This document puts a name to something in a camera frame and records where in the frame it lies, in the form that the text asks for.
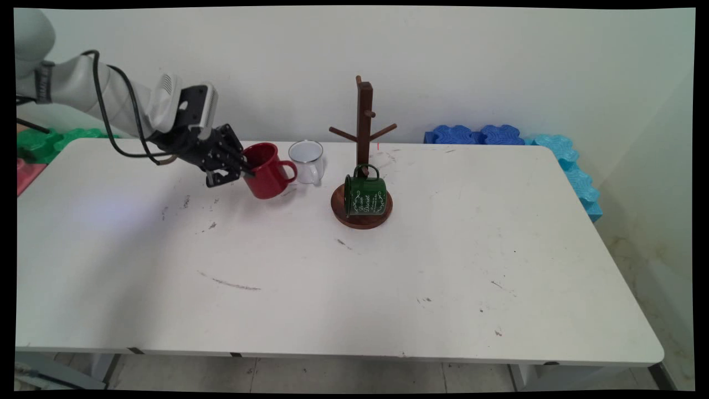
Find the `red mug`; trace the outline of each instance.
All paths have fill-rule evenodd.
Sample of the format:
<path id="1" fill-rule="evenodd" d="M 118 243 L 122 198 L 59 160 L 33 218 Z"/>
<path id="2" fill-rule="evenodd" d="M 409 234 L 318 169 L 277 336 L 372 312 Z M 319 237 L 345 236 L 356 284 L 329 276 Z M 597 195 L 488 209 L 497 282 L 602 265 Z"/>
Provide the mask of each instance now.
<path id="1" fill-rule="evenodd" d="M 288 187 L 298 177 L 296 165 L 289 160 L 278 159 L 278 147 L 271 143 L 258 143 L 246 148 L 242 153 L 246 162 L 252 166 L 253 176 L 244 175 L 246 184 L 259 200 L 268 200 Z M 283 165 L 293 169 L 293 177 L 286 177 Z"/>

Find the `green enamel mug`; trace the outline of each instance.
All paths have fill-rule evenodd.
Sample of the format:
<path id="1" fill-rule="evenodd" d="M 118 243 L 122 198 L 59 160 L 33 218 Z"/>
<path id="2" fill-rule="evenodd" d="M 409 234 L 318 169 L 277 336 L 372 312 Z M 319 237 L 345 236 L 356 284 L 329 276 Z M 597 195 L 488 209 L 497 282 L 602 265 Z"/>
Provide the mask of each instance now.
<path id="1" fill-rule="evenodd" d="M 362 174 L 361 167 L 376 171 L 376 177 Z M 379 215 L 386 209 L 386 184 L 379 177 L 379 169 L 368 163 L 357 165 L 353 176 L 345 178 L 345 215 Z"/>

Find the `black cable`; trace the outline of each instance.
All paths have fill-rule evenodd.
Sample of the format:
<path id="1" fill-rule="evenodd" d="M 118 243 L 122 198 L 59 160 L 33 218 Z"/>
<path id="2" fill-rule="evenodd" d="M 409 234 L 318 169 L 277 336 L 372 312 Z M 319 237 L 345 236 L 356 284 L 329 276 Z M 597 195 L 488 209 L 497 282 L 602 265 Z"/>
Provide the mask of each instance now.
<path id="1" fill-rule="evenodd" d="M 157 154 L 151 154 L 149 151 L 145 154 L 131 154 L 131 153 L 126 153 L 125 151 L 121 150 L 118 145 L 116 144 L 116 140 L 113 137 L 113 132 L 111 130 L 111 124 L 108 122 L 108 115 L 106 114 L 106 105 L 104 104 L 104 96 L 101 93 L 101 84 L 99 83 L 99 52 L 97 50 L 88 50 L 84 51 L 82 55 L 93 55 L 94 56 L 94 86 L 96 88 L 96 96 L 98 97 L 99 100 L 99 108 L 101 110 L 101 116 L 104 119 L 104 124 L 106 125 L 106 134 L 108 134 L 108 139 L 111 142 L 111 145 L 113 148 L 121 155 L 129 157 L 129 158 L 151 158 L 153 162 L 155 162 L 157 165 L 160 164 L 158 160 L 155 160 L 153 157 L 155 156 L 163 156 L 163 155 L 178 155 L 178 154 L 173 154 L 173 153 L 157 153 Z M 128 77 L 123 73 L 123 71 L 119 70 L 117 67 L 111 67 L 113 68 L 116 72 L 118 72 L 123 79 L 125 80 L 125 83 L 128 86 L 128 93 L 130 95 L 130 100 L 133 103 L 133 111 L 135 113 L 135 121 L 138 124 L 138 135 L 140 136 L 141 143 L 143 144 L 143 148 L 146 148 L 147 150 L 147 144 L 145 144 L 145 135 L 143 134 L 143 127 L 142 124 L 140 123 L 140 112 L 138 110 L 138 103 L 135 100 L 135 93 L 133 92 L 133 86 L 130 84 L 130 81 L 128 80 Z"/>
<path id="2" fill-rule="evenodd" d="M 140 111 L 138 110 L 138 101 L 135 100 L 135 93 L 133 92 L 133 85 L 130 83 L 130 80 L 128 77 L 125 75 L 125 73 L 119 68 L 119 67 L 114 67 L 113 65 L 109 65 L 109 68 L 112 70 L 115 70 L 118 72 L 118 74 L 123 78 L 123 81 L 125 82 L 125 85 L 128 86 L 128 95 L 130 95 L 130 102 L 133 103 L 133 113 L 135 115 L 135 122 L 138 125 L 138 137 L 140 137 L 140 143 L 143 145 L 143 150 L 145 150 L 145 155 L 147 155 L 148 158 L 152 162 L 155 163 L 155 165 L 160 165 L 160 161 L 155 159 L 155 157 L 150 153 L 150 149 L 147 147 L 147 143 L 145 142 L 145 134 L 143 133 L 143 127 L 141 126 L 142 124 L 140 123 Z"/>
<path id="3" fill-rule="evenodd" d="M 36 131 L 41 131 L 44 134 L 49 134 L 50 131 L 47 128 L 43 128 L 42 126 L 35 125 L 32 122 L 27 122 L 24 119 L 17 118 L 17 123 L 22 125 L 22 126 L 27 126 L 30 129 L 35 129 Z"/>

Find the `white enamel mug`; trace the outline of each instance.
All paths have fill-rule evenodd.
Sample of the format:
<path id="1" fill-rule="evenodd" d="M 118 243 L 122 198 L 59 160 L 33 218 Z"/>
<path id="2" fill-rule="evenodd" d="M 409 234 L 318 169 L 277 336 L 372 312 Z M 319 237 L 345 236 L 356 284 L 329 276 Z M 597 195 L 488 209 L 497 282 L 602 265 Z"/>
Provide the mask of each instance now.
<path id="1" fill-rule="evenodd" d="M 298 168 L 298 181 L 305 184 L 318 183 L 323 178 L 323 146 L 317 141 L 302 140 L 288 149 L 288 157 Z"/>

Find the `floor tile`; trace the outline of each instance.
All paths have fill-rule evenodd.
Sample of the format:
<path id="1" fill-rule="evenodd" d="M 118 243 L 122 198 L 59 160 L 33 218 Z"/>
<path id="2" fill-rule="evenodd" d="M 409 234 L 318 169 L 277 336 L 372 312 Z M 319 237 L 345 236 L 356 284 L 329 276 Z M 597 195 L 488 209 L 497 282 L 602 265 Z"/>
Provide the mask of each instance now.
<path id="1" fill-rule="evenodd" d="M 586 390 L 600 390 L 600 389 L 642 389 L 638 387 L 637 381 L 633 376 L 630 369 L 625 370 L 619 374 L 608 377 L 605 380 L 599 381 L 592 386 L 586 388 Z"/>
<path id="2" fill-rule="evenodd" d="M 647 367 L 637 367 L 631 368 L 630 372 L 635 377 L 637 382 L 637 389 L 652 389 L 657 390 L 657 384 L 655 379 L 652 378 L 652 374 Z"/>
<path id="3" fill-rule="evenodd" d="M 444 393 L 440 363 L 358 359 L 260 359 L 252 392 Z"/>
<path id="4" fill-rule="evenodd" d="M 65 366 L 68 366 L 72 362 L 74 355 L 75 354 L 73 354 L 71 352 L 60 352 L 56 356 L 54 356 L 54 361 L 56 361 L 59 364 L 63 364 Z"/>
<path id="5" fill-rule="evenodd" d="M 506 364 L 443 363 L 448 393 L 514 392 Z"/>
<path id="6" fill-rule="evenodd" d="M 121 355 L 109 389 L 249 392 L 256 359 Z"/>

